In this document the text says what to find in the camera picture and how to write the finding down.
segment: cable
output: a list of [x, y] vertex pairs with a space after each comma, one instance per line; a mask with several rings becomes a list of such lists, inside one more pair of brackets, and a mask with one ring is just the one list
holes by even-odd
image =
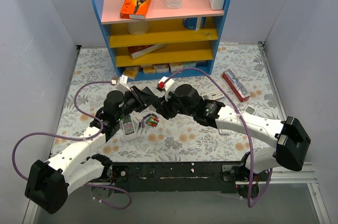
[[268, 179], [262, 189], [262, 191], [258, 194], [258, 196], [252, 200], [251, 199], [251, 192], [252, 192], [252, 183], [254, 181], [254, 147], [252, 145], [252, 139], [251, 139], [251, 133], [250, 130], [247, 126], [247, 124], [244, 121], [244, 118], [242, 117], [242, 115], [239, 113], [239, 110], [236, 106], [236, 104], [231, 100], [231, 98], [228, 96], [228, 94], [217, 84], [216, 81], [214, 81], [206, 72], [204, 72], [203, 70], [199, 69], [199, 68], [183, 68], [180, 69], [178, 71], [176, 71], [175, 73], [173, 73], [172, 75], [170, 75], [164, 82], [163, 84], [166, 84], [171, 78], [173, 78], [176, 74], [183, 72], [185, 70], [195, 70], [198, 72], [201, 72], [202, 74], [204, 74], [221, 92], [222, 94], [227, 98], [227, 100], [231, 103], [233, 109], [235, 110], [235, 112], [237, 114], [239, 114], [239, 119], [242, 121], [243, 123], [243, 127], [245, 129], [245, 132], [248, 135], [248, 140], [249, 140], [249, 146], [250, 146], [250, 175], [249, 175], [249, 191], [248, 191], [248, 207], [252, 208], [255, 206], [255, 204], [257, 203], [257, 201], [260, 199], [260, 197], [266, 192], [266, 190], [269, 187], [269, 183], [271, 180], [271, 175], [272, 175], [272, 169], [269, 170], [269, 175], [268, 175]]
[[96, 133], [96, 134], [94, 134], [94, 135], [92, 135], [92, 136], [90, 136], [90, 137], [87, 137], [87, 138], [72, 138], [72, 137], [66, 137], [66, 136], [63, 136], [63, 135], [57, 135], [57, 134], [54, 134], [54, 133], [44, 133], [44, 132], [29, 133], [29, 134], [23, 136], [21, 139], [18, 140], [18, 142], [16, 142], [16, 144], [15, 144], [15, 146], [14, 146], [14, 148], [13, 148], [13, 151], [12, 151], [12, 164], [13, 164], [13, 168], [14, 168], [15, 172], [16, 172], [21, 178], [23, 178], [23, 179], [26, 180], [26, 181], [28, 180], [28, 178], [27, 178], [26, 176], [24, 176], [24, 175], [19, 171], [19, 169], [17, 168], [16, 162], [15, 162], [15, 153], [16, 153], [17, 147], [21, 144], [21, 142], [23, 142], [23, 141], [24, 141], [25, 139], [27, 139], [28, 137], [35, 136], [35, 135], [44, 135], [44, 136], [50, 136], [50, 137], [63, 138], [63, 139], [67, 139], [67, 140], [69, 140], [69, 141], [83, 141], [84, 139], [88, 140], [88, 139], [95, 138], [96, 136], [98, 136], [98, 135], [102, 132], [102, 130], [103, 130], [103, 128], [104, 128], [104, 125], [103, 125], [102, 121], [101, 121], [99, 118], [97, 118], [96, 116], [93, 116], [93, 115], [91, 115], [91, 114], [89, 114], [89, 113], [84, 112], [84, 111], [81, 110], [81, 109], [79, 108], [79, 106], [77, 105], [77, 97], [78, 97], [80, 91], [81, 91], [83, 88], [85, 88], [86, 86], [89, 86], [89, 85], [91, 85], [91, 84], [98, 84], [98, 83], [110, 83], [110, 84], [111, 84], [111, 81], [93, 81], [93, 82], [84, 84], [81, 88], [79, 88], [79, 90], [76, 92], [76, 94], [75, 94], [75, 96], [74, 96], [74, 106], [75, 106], [75, 108], [76, 108], [79, 112], [81, 112], [82, 114], [84, 114], [84, 115], [86, 115], [86, 116], [88, 116], [88, 117], [91, 117], [91, 118], [97, 120], [98, 122], [100, 122], [100, 130], [99, 130], [99, 132]]
[[96, 198], [94, 197], [94, 199], [98, 200], [99, 202], [102, 202], [103, 204], [106, 204], [116, 210], [124, 210], [126, 209], [128, 206], [131, 205], [133, 199], [132, 199], [132, 196], [130, 195], [129, 192], [125, 191], [124, 189], [121, 189], [121, 188], [117, 188], [115, 186], [109, 186], [109, 185], [99, 185], [99, 184], [88, 184], [86, 183], [85, 186], [90, 186], [90, 187], [100, 187], [100, 188], [108, 188], [108, 189], [114, 189], [114, 190], [117, 190], [117, 191], [120, 191], [120, 192], [123, 192], [124, 194], [126, 194], [128, 197], [129, 197], [129, 202], [128, 204], [126, 204], [124, 207], [117, 207], [111, 203], [109, 203], [108, 201], [106, 200], [103, 200], [103, 199], [100, 199], [100, 198]]

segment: floral tablecloth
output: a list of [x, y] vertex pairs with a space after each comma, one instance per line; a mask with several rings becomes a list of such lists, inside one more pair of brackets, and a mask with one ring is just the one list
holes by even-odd
[[[250, 91], [251, 97], [241, 103], [234, 95], [222, 72], [230, 68]], [[266, 118], [281, 117], [277, 108], [276, 98], [271, 90], [268, 76], [256, 45], [220, 45], [212, 73], [213, 79], [235, 101], [240, 111], [248, 104], [257, 110], [256, 114]], [[80, 136], [91, 122], [91, 118], [80, 114], [72, 102], [76, 91], [85, 83], [98, 80], [117, 79], [107, 49], [81, 49], [77, 65], [71, 80], [70, 90], [62, 112], [58, 134]], [[199, 93], [214, 91], [217, 88], [206, 77], [176, 78], [179, 84], [189, 83]], [[131, 82], [139, 89], [149, 87], [154, 93], [157, 80]], [[115, 87], [109, 84], [91, 85], [80, 93], [78, 103], [82, 110], [93, 115], [102, 107], [109, 91]], [[146, 126], [138, 129], [138, 121], [154, 108], [148, 108], [141, 114], [132, 113], [132, 119], [137, 130], [137, 138], [125, 141], [122, 130], [95, 153], [108, 156], [113, 162], [164, 162], [164, 161], [238, 161], [248, 151], [249, 143], [246, 135], [231, 132], [221, 136], [211, 127], [203, 127], [191, 117], [177, 115], [174, 119], [165, 120], [160, 116], [156, 128]], [[71, 142], [56, 138], [51, 150], [51, 156], [60, 153]], [[253, 140], [255, 151], [267, 147], [256, 139]]]

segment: orange box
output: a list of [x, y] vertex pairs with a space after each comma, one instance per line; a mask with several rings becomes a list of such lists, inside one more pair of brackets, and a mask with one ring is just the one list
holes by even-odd
[[152, 0], [125, 0], [120, 11], [121, 18], [144, 20]]

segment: yellow shelf board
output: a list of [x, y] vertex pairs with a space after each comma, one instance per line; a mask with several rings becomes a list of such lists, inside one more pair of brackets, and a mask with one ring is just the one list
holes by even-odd
[[217, 31], [211, 17], [206, 18], [204, 28], [188, 30], [183, 26], [182, 19], [150, 21], [150, 29], [143, 35], [131, 35], [127, 23], [111, 25], [110, 47], [126, 47], [158, 43], [179, 43], [217, 40]]
[[163, 64], [212, 59], [209, 41], [171, 43], [162, 49], [134, 60], [129, 55], [126, 47], [117, 48], [116, 66], [128, 67], [140, 66], [142, 64]]

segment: pink shelf board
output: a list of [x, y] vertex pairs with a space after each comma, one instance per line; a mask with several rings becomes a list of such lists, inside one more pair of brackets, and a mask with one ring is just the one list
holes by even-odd
[[[102, 24], [136, 22], [138, 20], [120, 18], [120, 10], [124, 0], [105, 0], [102, 13]], [[167, 20], [174, 18], [188, 18], [197, 16], [219, 16], [224, 15], [223, 10], [211, 10], [209, 0], [183, 0], [182, 6], [170, 9], [166, 0], [152, 0], [146, 21]]]

